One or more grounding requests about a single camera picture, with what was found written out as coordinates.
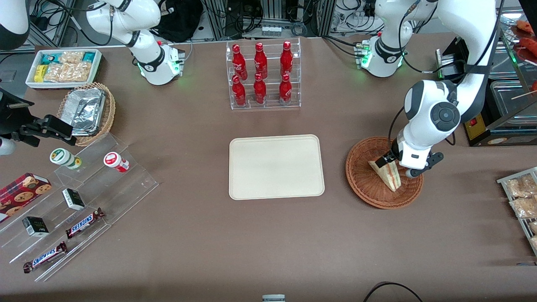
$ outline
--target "red bottle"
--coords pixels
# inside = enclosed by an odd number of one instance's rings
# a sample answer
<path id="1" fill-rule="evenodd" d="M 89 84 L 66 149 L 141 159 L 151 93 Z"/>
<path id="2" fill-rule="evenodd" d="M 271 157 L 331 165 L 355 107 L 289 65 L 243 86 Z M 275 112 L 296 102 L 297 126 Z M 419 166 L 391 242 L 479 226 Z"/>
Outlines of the red bottle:
<path id="1" fill-rule="evenodd" d="M 280 83 L 280 104 L 282 106 L 287 106 L 291 102 L 291 83 L 289 82 L 289 74 L 284 74 L 281 77 L 282 81 Z"/>
<path id="2" fill-rule="evenodd" d="M 280 74 L 291 74 L 293 71 L 293 53 L 291 52 L 291 42 L 284 42 L 284 51 L 280 57 Z"/>
<path id="3" fill-rule="evenodd" d="M 241 77 L 241 80 L 246 81 L 248 72 L 246 71 L 246 60 L 241 54 L 241 48 L 238 44 L 232 46 L 233 49 L 233 69 L 235 74 Z"/>
<path id="4" fill-rule="evenodd" d="M 231 86 L 231 90 L 233 91 L 235 103 L 237 103 L 237 106 L 239 107 L 246 106 L 246 91 L 244 90 L 244 86 L 241 83 L 241 79 L 238 77 L 238 75 L 233 75 L 231 79 L 233 80 L 233 86 Z"/>
<path id="5" fill-rule="evenodd" d="M 269 67 L 267 65 L 267 55 L 263 51 L 263 43 L 256 43 L 256 56 L 253 58 L 256 64 L 256 72 L 260 73 L 263 79 L 269 76 Z"/>
<path id="6" fill-rule="evenodd" d="M 267 86 L 265 85 L 265 82 L 263 82 L 263 76 L 260 73 L 256 73 L 256 82 L 253 84 L 253 90 L 256 93 L 257 104 L 265 104 L 267 97 Z"/>

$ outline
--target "brown table surface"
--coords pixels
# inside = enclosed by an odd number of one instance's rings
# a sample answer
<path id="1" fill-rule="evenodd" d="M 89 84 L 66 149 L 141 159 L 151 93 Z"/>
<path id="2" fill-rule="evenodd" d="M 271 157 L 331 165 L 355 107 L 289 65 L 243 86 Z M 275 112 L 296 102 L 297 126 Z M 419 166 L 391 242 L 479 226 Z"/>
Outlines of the brown table surface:
<path id="1" fill-rule="evenodd" d="M 434 50 L 452 37 L 415 35 L 409 61 L 430 70 Z M 117 102 L 112 133 L 162 184 L 44 283 L 0 251 L 3 301 L 252 302 L 269 293 L 291 302 L 361 301 L 381 281 L 403 283 L 424 301 L 535 300 L 537 268 L 514 266 L 535 258 L 496 184 L 535 166 L 535 147 L 470 148 L 460 127 L 455 147 L 435 146 L 445 160 L 425 174 L 414 203 L 373 208 L 350 189 L 345 158 L 361 139 L 387 134 L 407 90 L 425 75 L 403 66 L 375 78 L 322 39 L 301 42 L 302 108 L 274 112 L 231 111 L 225 42 L 195 44 L 184 76 L 162 87 L 140 76 L 128 49 L 101 48 L 98 80 Z M 26 98 L 43 116 L 65 94 L 28 89 Z M 232 200 L 230 141 L 293 134 L 319 137 L 324 194 Z M 57 166 L 48 154 L 66 146 L 17 145 L 0 157 L 0 186 L 27 171 L 50 174 Z M 403 289 L 383 287 L 369 301 L 407 300 L 414 298 Z"/>

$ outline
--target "red-labeled container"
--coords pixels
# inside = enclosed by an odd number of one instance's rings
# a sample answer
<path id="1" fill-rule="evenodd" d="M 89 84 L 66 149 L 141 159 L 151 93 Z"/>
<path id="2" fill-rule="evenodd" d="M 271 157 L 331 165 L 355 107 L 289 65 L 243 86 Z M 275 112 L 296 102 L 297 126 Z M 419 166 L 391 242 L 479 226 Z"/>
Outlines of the red-labeled container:
<path id="1" fill-rule="evenodd" d="M 287 106 L 291 103 L 291 89 L 293 86 L 289 82 L 289 74 L 284 74 L 281 77 L 280 83 L 280 104 Z"/>
<path id="2" fill-rule="evenodd" d="M 232 46 L 233 50 L 233 68 L 235 74 L 238 75 L 242 81 L 246 81 L 248 78 L 248 72 L 246 71 L 246 60 L 241 54 L 241 48 L 238 44 Z"/>
<path id="3" fill-rule="evenodd" d="M 241 83 L 238 75 L 233 75 L 231 80 L 233 81 L 231 90 L 233 91 L 235 103 L 237 103 L 237 106 L 239 107 L 246 106 L 246 90 L 244 89 L 244 85 Z"/>
<path id="4" fill-rule="evenodd" d="M 291 52 L 291 42 L 284 42 L 284 51 L 280 57 L 280 74 L 291 74 L 293 71 L 293 53 Z"/>
<path id="5" fill-rule="evenodd" d="M 265 104 L 267 99 L 267 86 L 263 81 L 261 73 L 256 73 L 256 82 L 253 84 L 253 90 L 256 94 L 256 103 L 259 105 Z"/>
<path id="6" fill-rule="evenodd" d="M 263 50 L 263 43 L 256 43 L 256 56 L 253 58 L 256 64 L 256 73 L 260 73 L 263 79 L 269 76 L 269 66 L 267 64 L 267 55 Z"/>
<path id="7" fill-rule="evenodd" d="M 117 152 L 109 152 L 104 156 L 104 165 L 110 168 L 114 168 L 121 173 L 127 172 L 130 167 L 129 162 L 122 158 Z"/>

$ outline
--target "white cylindrical container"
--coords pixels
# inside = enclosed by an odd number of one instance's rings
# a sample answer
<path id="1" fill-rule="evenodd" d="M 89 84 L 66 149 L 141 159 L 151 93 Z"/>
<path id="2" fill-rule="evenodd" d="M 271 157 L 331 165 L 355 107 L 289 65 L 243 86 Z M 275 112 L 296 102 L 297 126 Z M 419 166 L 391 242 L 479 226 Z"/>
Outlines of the white cylindrical container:
<path id="1" fill-rule="evenodd" d="M 65 166 L 68 169 L 74 170 L 82 164 L 80 157 L 71 154 L 71 152 L 58 148 L 51 152 L 50 161 L 59 164 L 60 166 Z"/>
<path id="2" fill-rule="evenodd" d="M 114 168 L 121 173 L 126 172 L 130 167 L 129 162 L 126 159 L 122 158 L 121 155 L 119 155 L 119 153 L 117 152 L 109 152 L 108 154 L 106 154 L 104 156 L 103 162 L 105 166 Z"/>
<path id="3" fill-rule="evenodd" d="M 0 138 L 0 155 L 10 155 L 15 151 L 15 142 L 6 138 Z"/>

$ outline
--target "acrylic bottle rack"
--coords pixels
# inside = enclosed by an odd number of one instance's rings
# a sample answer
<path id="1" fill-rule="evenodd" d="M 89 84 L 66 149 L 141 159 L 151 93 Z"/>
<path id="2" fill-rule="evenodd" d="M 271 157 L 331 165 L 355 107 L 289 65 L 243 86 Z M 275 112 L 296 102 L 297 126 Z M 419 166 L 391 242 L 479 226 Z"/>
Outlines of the acrylic bottle rack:
<path id="1" fill-rule="evenodd" d="M 129 161 L 130 167 L 125 173 L 104 166 L 104 155 L 111 151 Z M 50 278 L 159 185 L 134 160 L 127 146 L 112 134 L 103 135 L 77 156 L 82 159 L 79 168 L 56 169 L 47 177 L 53 186 L 49 192 L 0 224 L 1 253 L 12 265 L 20 267 L 21 276 L 25 275 L 36 282 Z M 65 188 L 80 193 L 85 203 L 82 211 L 67 207 L 62 195 Z M 106 216 L 67 239 L 65 231 L 99 207 Z M 22 223 L 26 216 L 43 218 L 50 233 L 43 238 L 29 236 Z M 67 254 L 53 258 L 29 274 L 23 273 L 24 263 L 41 256 L 62 241 L 67 245 Z"/>
<path id="2" fill-rule="evenodd" d="M 280 56 L 283 51 L 284 41 L 291 42 L 291 52 L 293 53 L 293 70 L 290 74 L 290 83 L 292 85 L 291 90 L 291 102 L 289 105 L 282 106 L 280 104 Z M 256 47 L 253 41 L 233 41 L 226 44 L 226 66 L 228 69 L 228 85 L 229 85 L 229 99 L 232 110 L 247 110 L 247 109 L 285 109 L 289 107 L 300 107 L 302 104 L 301 94 L 301 49 L 299 39 L 267 39 L 262 40 L 263 49 L 267 55 L 268 63 L 268 77 L 264 79 L 267 87 L 267 97 L 265 104 L 259 105 L 255 100 L 255 94 L 253 91 L 253 84 L 255 83 L 254 75 L 256 73 L 255 64 L 253 58 L 256 55 Z M 235 74 L 233 69 L 233 52 L 231 47 L 233 44 L 238 44 L 241 47 L 241 53 L 246 60 L 246 70 L 248 72 L 248 78 L 246 81 L 242 81 L 246 90 L 246 106 L 239 107 L 233 97 L 233 91 L 231 87 L 233 82 L 231 77 Z"/>

